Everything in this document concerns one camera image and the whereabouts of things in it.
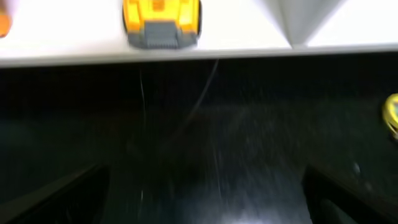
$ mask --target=dark background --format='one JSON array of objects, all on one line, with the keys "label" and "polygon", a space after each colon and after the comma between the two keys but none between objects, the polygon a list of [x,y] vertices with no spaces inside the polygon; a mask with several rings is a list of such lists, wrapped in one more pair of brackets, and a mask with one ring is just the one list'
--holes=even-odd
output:
[{"label": "dark background", "polygon": [[0,70],[0,203],[98,162],[103,223],[310,223],[308,163],[397,203],[396,53],[223,59],[184,123],[214,63]]}]

